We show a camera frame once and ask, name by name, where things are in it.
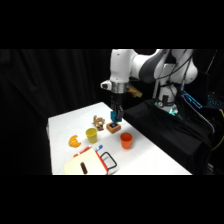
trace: cable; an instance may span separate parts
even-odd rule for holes
[[[158,79],[163,79],[163,78],[166,78],[166,77],[169,77],[169,76],[173,75],[174,73],[176,73],[177,71],[179,71],[184,65],[186,65],[186,63],[187,63],[189,60],[191,60],[192,57],[193,57],[193,54],[192,54],[192,55],[190,56],[190,58],[187,59],[187,61],[184,62],[184,64],[181,65],[175,72],[172,72],[172,73],[170,73],[169,75],[163,76],[163,77],[161,77],[161,78],[157,78],[156,80],[158,80]]]
[[[223,136],[221,142],[220,142],[214,149],[212,149],[212,151],[216,150],[216,149],[222,144],[223,141],[224,141],[224,136]]]
[[[191,106],[191,104],[190,103],[188,103],[187,102],[187,100],[184,98],[184,96],[182,95],[182,97],[183,97],[183,99],[184,99],[184,101],[187,103],[187,105],[189,105],[198,115],[199,115],[199,117],[201,117],[204,121],[206,121],[209,125],[210,125],[210,127],[212,128],[212,133],[214,134],[215,133],[215,129],[214,129],[214,127],[212,126],[212,124],[203,116],[203,115],[201,115],[197,110],[195,110],[192,106]]]

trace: table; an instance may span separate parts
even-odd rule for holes
[[[98,103],[76,111],[49,118],[49,138],[51,147],[51,164],[53,175],[63,175],[63,164],[73,158],[73,155],[90,145],[85,135],[87,129],[94,127],[93,117],[103,117],[106,124],[111,122],[111,109],[104,103]],[[105,130],[98,132],[98,142],[93,148],[103,145],[99,155],[109,152],[118,166],[109,175],[191,175],[186,169],[164,153],[154,143],[144,137],[139,131],[123,120],[121,131],[112,135],[104,125]],[[129,150],[123,149],[120,135],[129,132],[133,135],[133,144]],[[82,143],[79,148],[69,146],[69,139],[78,135]],[[105,160],[107,166],[112,161]]]

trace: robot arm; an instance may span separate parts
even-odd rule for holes
[[[145,83],[156,81],[154,98],[160,84],[158,108],[167,112],[175,111],[174,103],[177,90],[172,83],[191,83],[197,77],[197,69],[191,55],[193,49],[157,49],[153,55],[138,55],[133,49],[117,49],[111,55],[110,80],[101,84],[101,88],[111,91],[111,119],[120,122],[124,115],[122,103],[127,92],[129,78],[133,77]]]

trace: green cup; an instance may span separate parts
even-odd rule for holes
[[[86,131],[86,136],[90,143],[97,142],[97,130],[95,128],[90,128]]]

